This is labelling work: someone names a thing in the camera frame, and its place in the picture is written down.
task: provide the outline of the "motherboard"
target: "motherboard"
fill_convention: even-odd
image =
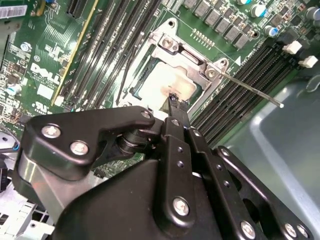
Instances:
[[[211,147],[312,68],[319,0],[0,0],[0,121],[140,105],[174,94]],[[99,168],[108,178],[143,159]]]

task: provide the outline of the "robotic arm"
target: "robotic arm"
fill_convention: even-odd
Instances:
[[[42,203],[54,240],[314,239],[227,148],[211,150],[171,96],[161,121],[139,106],[43,115],[25,126],[13,184]],[[145,154],[102,182],[91,168]]]

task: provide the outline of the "black ram slot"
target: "black ram slot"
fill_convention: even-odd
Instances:
[[[275,57],[274,54],[270,54],[267,58],[265,58],[265,61],[261,65],[258,65],[255,68],[255,70],[252,71],[251,75],[247,76],[247,79],[246,79],[247,84],[259,90],[258,85],[259,83],[261,83],[261,81],[259,81],[258,85],[256,85],[257,81],[263,78],[262,75],[265,73],[265,71],[268,68],[270,68],[272,64],[279,59],[279,57],[280,56]],[[244,87],[237,85],[236,90],[233,91],[231,95],[229,95],[229,98],[227,100],[228,104],[225,105],[225,107],[221,106],[221,107],[218,107],[217,109],[221,111],[225,108],[231,107],[235,101],[237,101],[239,98],[241,98],[241,96],[243,96],[247,92],[248,91]],[[222,116],[222,113],[218,111],[214,114],[214,116],[220,118]],[[207,121],[205,124],[203,124],[203,126],[200,127],[200,129],[202,129],[203,134],[206,134],[208,131],[210,131],[213,128],[213,125],[215,124],[214,121],[215,120],[211,118],[210,121]]]
[[[124,13],[126,12],[126,9],[129,6],[130,2],[131,2],[130,0],[121,1],[120,6],[114,12],[114,14],[112,16],[113,18],[110,21],[110,23],[112,25],[111,25],[111,27],[108,27],[103,40],[100,42],[100,45],[98,47],[98,50],[97,50],[95,56],[91,59],[91,62],[89,64],[89,68],[87,69],[86,73],[81,77],[82,81],[74,93],[75,96],[81,98],[81,96],[84,94],[86,87],[91,79],[91,76],[92,76],[94,70],[96,69],[96,65],[97,65],[98,61],[101,59],[101,57],[103,56],[104,51],[107,47],[107,44],[109,43],[110,39],[112,38],[112,35],[114,34],[116,28],[119,26],[121,19],[123,18]]]
[[[88,0],[70,0],[66,13],[78,19],[82,16]]]
[[[254,86],[256,89],[260,89],[261,91],[264,91],[266,86],[271,85],[274,81],[274,79],[277,79],[277,76],[281,75],[283,70],[287,69],[288,65],[286,62],[282,62],[280,64],[274,65],[274,68],[270,69],[270,73],[272,72],[273,74],[266,73],[263,77],[265,78],[264,81],[259,81],[256,86]],[[244,97],[241,97],[240,99],[237,99],[237,101],[227,109],[226,112],[223,113],[223,120],[230,121],[234,117],[238,117],[240,114],[239,112],[247,105],[250,103],[252,99],[257,99],[262,100],[261,97],[257,96],[253,92],[250,92],[245,89],[245,91],[242,93]],[[208,131],[208,134],[206,134],[206,140],[210,141],[215,137],[217,134],[216,132],[219,132],[219,130],[222,128],[222,125],[226,125],[226,121],[223,121],[220,119],[220,121],[217,121],[213,124],[212,128],[210,131]]]
[[[292,68],[287,69],[281,73],[281,75],[274,81],[273,84],[269,85],[267,89],[264,91],[266,94],[269,94],[275,86],[280,84],[284,78],[290,74],[292,71]],[[217,133],[211,136],[210,139],[207,138],[207,142],[211,147],[214,147],[216,144],[219,143],[219,141],[229,132],[231,131],[241,120],[244,116],[249,114],[259,103],[261,102],[261,99],[256,95],[254,99],[250,101],[250,104],[241,112],[241,114],[238,114],[237,118],[234,120],[231,120],[226,123],[226,125],[220,129]]]
[[[83,69],[86,67],[85,64],[88,61],[89,57],[96,53],[96,50],[98,47],[95,48],[94,52],[92,52],[92,49],[94,49],[94,46],[97,43],[100,44],[102,41],[101,36],[99,36],[99,33],[101,32],[101,30],[103,29],[103,35],[106,34],[106,31],[108,30],[108,27],[106,27],[104,25],[104,22],[106,22],[107,19],[110,18],[110,15],[112,14],[112,11],[114,10],[114,5],[115,5],[115,0],[110,1],[110,4],[108,4],[106,6],[105,10],[103,11],[102,16],[100,18],[102,20],[100,21],[97,29],[94,29],[94,35],[90,40],[90,44],[89,44],[87,50],[85,51],[84,55],[81,58],[79,66],[77,67],[72,80],[65,86],[64,90],[61,92],[61,95],[63,95],[63,96],[68,95],[68,98],[69,98],[71,96],[71,90],[75,87],[75,85],[77,83],[79,83],[79,81],[83,80],[82,72],[83,72]]]
[[[259,71],[263,67],[263,65],[260,65],[260,63],[262,61],[267,61],[268,62],[269,60],[273,59],[274,54],[275,53],[272,54],[272,52],[270,50],[267,50],[267,49],[264,49],[263,51],[261,51],[261,54],[259,54],[258,57],[254,58],[254,60],[255,60],[254,72],[256,73],[256,71]],[[247,64],[250,65],[251,67],[246,67],[244,69],[244,71],[236,73],[235,77],[237,79],[239,79],[240,81],[242,81],[242,82],[244,82],[244,83],[246,83],[248,85],[251,85],[251,84],[254,83],[254,81],[252,81],[251,78],[248,78],[248,76],[249,76],[249,73],[253,72],[253,70],[252,70],[253,62],[252,61],[248,61]],[[225,102],[227,102],[229,100],[229,97],[236,96],[236,94],[234,93],[236,90],[242,89],[242,87],[240,87],[238,84],[236,84],[236,83],[234,83],[232,81],[229,81],[228,85],[229,85],[229,87],[225,87],[224,88],[224,89],[226,89],[225,91],[222,90],[219,93],[218,96],[222,96],[222,97],[218,97],[217,96],[217,102],[216,102],[217,104],[214,104],[214,102],[213,102],[213,104],[210,104],[211,106],[209,105],[210,109],[208,109],[209,110],[208,116],[204,120],[202,120],[202,122],[200,122],[198,125],[194,125],[196,128],[199,128],[199,129],[200,128],[201,129],[205,128],[203,125],[205,123],[207,123],[208,120],[210,120],[213,115],[216,115],[215,114],[216,110],[219,109],[220,106],[223,105]]]
[[[102,91],[99,93],[98,97],[96,98],[96,101],[93,103],[93,106],[95,108],[98,108],[103,103],[105,98],[107,97],[107,94],[108,94],[110,88],[114,84],[122,67],[125,65],[125,63],[127,61],[127,57],[129,56],[130,50],[134,46],[137,38],[140,35],[140,32],[145,31],[145,29],[147,28],[148,24],[150,23],[152,17],[154,16],[154,14],[155,14],[156,10],[158,9],[161,2],[162,2],[161,0],[157,0],[157,1],[155,0],[150,3],[151,6],[149,7],[149,11],[147,13],[146,18],[144,19],[143,23],[139,25],[139,28],[135,31],[135,35],[131,39],[130,44],[127,44],[125,50],[121,53],[120,58],[119,58],[120,60],[117,63],[117,67],[114,68],[112,75],[109,77],[107,83],[104,85]]]
[[[240,70],[235,74],[235,78],[239,77],[241,78],[243,75],[248,74],[248,72],[251,70],[252,66],[254,66],[256,63],[259,63],[261,60],[263,60],[268,54],[270,53],[270,49],[267,45],[263,45],[249,60],[248,62],[241,67]],[[206,114],[200,114],[196,117],[196,119],[193,121],[193,126],[196,128],[199,128],[200,125],[204,122],[206,122],[212,115],[213,115],[213,109],[217,108],[219,105],[222,104],[221,101],[225,101],[227,97],[232,94],[234,89],[238,85],[232,81],[229,81],[226,86],[221,90],[219,93],[219,96],[224,96],[224,98],[218,98],[218,100],[213,99],[213,102],[210,103],[210,105],[204,110],[204,112],[210,113],[210,116],[207,116]]]
[[[284,54],[281,46],[266,41],[234,77],[269,94],[295,67],[297,61]],[[260,96],[229,81],[192,125],[214,147],[262,100]]]
[[[90,106],[91,101],[95,97],[99,85],[101,84],[104,76],[108,72],[110,64],[115,59],[117,52],[120,50],[121,46],[123,45],[123,43],[127,39],[128,33],[135,26],[135,24],[137,23],[138,20],[139,21],[142,20],[142,17],[139,18],[139,16],[141,16],[141,12],[142,12],[142,10],[144,10],[144,5],[146,4],[146,2],[147,2],[147,0],[138,1],[138,4],[134,6],[134,8],[132,10],[132,14],[130,14],[128,20],[126,21],[127,24],[123,24],[123,26],[125,26],[125,27],[122,28],[121,32],[117,35],[116,39],[113,41],[113,44],[110,47],[111,50],[105,56],[103,66],[101,68],[101,72],[99,73],[98,77],[94,81],[92,87],[90,88],[90,91],[87,94],[88,106]]]

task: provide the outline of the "white connector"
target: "white connector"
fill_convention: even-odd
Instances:
[[[318,62],[315,56],[308,56],[305,60],[299,61],[299,64],[305,68],[311,69]]]
[[[284,46],[282,50],[287,52],[288,54],[295,55],[301,48],[302,48],[302,45],[300,42],[293,41],[292,43]]]

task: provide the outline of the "screw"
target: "screw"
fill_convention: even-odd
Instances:
[[[225,156],[230,156],[229,152],[227,150],[225,150],[224,148],[221,149],[221,152],[223,153],[223,155]]]
[[[301,225],[296,226],[296,228],[299,230],[299,232],[305,237],[308,238],[309,235],[307,233],[307,231],[304,229],[304,227],[302,227]]]
[[[88,146],[81,142],[81,141],[75,141],[70,145],[71,152],[73,152],[75,155],[86,155],[89,152]]]
[[[297,233],[296,233],[296,231],[295,231],[295,229],[294,229],[293,226],[291,226],[289,223],[286,223],[286,224],[284,225],[284,227],[285,227],[286,231],[289,233],[289,235],[290,235],[291,237],[293,237],[293,238],[296,238],[296,237],[297,237]]]
[[[180,125],[179,122],[176,119],[172,119],[171,122],[176,126]]]
[[[55,139],[61,135],[61,131],[57,126],[48,125],[41,129],[41,133],[49,139]]]
[[[147,111],[143,111],[141,115],[144,116],[146,119],[151,118],[150,114]]]
[[[169,37],[165,37],[162,41],[162,45],[164,48],[169,49],[174,45],[174,41]]]
[[[201,134],[200,134],[200,132],[198,132],[198,130],[193,130],[193,132],[194,132],[194,135],[196,135],[197,137],[200,137],[201,136]]]
[[[255,239],[256,238],[256,233],[254,228],[250,225],[250,223],[248,223],[247,221],[242,221],[241,222],[241,228],[242,231],[244,233],[244,235],[248,238],[248,239]]]
[[[180,197],[173,200],[173,208],[181,216],[186,216],[189,213],[189,206],[187,202]]]

